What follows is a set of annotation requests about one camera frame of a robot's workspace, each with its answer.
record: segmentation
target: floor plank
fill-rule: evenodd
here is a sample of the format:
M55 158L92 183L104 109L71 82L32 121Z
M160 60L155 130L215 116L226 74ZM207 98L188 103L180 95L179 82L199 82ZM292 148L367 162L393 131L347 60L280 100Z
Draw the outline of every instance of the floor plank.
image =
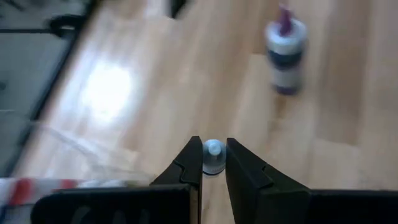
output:
M272 91L263 55L277 1L197 0L177 20L165 1L118 1L92 21L42 117L106 166L159 175L191 136L233 136L310 187L398 189L395 0L289 1L308 27L304 88L289 97ZM16 176L99 176L46 139L31 138ZM204 178L204 223L232 223L226 189L224 174Z

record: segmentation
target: small white cap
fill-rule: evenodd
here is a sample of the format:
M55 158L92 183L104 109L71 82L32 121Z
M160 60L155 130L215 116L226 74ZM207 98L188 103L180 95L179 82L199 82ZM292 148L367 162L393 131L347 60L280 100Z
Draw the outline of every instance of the small white cap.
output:
M208 150L212 156L218 156L221 153L221 146L217 143L211 142L208 146Z

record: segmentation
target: black metal frame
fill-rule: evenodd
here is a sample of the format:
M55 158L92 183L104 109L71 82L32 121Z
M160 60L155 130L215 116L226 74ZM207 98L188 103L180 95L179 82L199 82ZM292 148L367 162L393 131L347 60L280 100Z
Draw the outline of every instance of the black metal frame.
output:
M83 15L81 16L82 18L82 23L79 24L77 29L73 31L72 34L72 40L70 41L66 51L63 53L63 56L61 57L61 60L59 61L57 67L55 68L52 75L52 79L48 82L47 87L45 88L42 97L37 101L35 108L30 114L29 119L31 120L36 120L40 118L41 112L44 109L45 102L48 100L49 96L54 90L54 87L57 84L58 79L61 77L61 74L63 73L63 69L65 68L65 65L68 63L68 59L73 53L73 51L76 49L76 45L79 41L80 34L88 24L89 18L93 15L97 5L99 2L97 0L91 0L89 4L87 4L85 11ZM59 33L53 33L54 30L51 29L23 29L23 30L18 30L18 31L23 31L21 33L51 33L54 35L59 36ZM15 30L12 29L0 29L0 33L15 33ZM6 177L9 177L12 172L14 171L20 156L22 152L24 151L24 146L28 140L29 134L32 132L32 127L28 127L25 131L22 132L21 137L19 142L17 143L17 150L18 152L15 153L15 156L12 158L12 161L9 162L8 167L6 168Z

